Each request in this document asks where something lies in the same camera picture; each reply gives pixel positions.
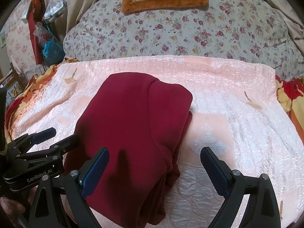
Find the person's left hand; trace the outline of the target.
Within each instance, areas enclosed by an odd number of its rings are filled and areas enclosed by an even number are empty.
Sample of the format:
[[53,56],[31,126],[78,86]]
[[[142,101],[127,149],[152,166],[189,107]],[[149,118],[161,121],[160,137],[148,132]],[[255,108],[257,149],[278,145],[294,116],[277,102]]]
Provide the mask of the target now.
[[23,204],[32,204],[36,190],[37,188],[29,190],[24,197],[21,197],[21,203],[13,199],[1,197],[1,206],[14,227],[22,227],[18,217],[26,211],[26,207]]

